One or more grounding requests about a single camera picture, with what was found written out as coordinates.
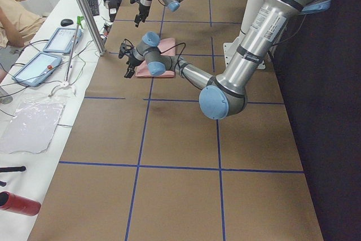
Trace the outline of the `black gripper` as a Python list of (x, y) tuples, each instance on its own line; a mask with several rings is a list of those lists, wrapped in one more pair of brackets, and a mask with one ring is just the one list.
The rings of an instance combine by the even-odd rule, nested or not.
[(142, 59), (138, 59), (133, 52), (129, 54), (129, 59), (127, 61), (127, 71), (124, 75), (125, 78), (132, 78), (135, 73), (135, 68), (142, 64)]
[(149, 11), (150, 11), (150, 6), (145, 6), (143, 4), (139, 4), (139, 15), (137, 15), (135, 17), (135, 26), (138, 27), (140, 22), (143, 22), (145, 23), (146, 22), (146, 19), (149, 15)]

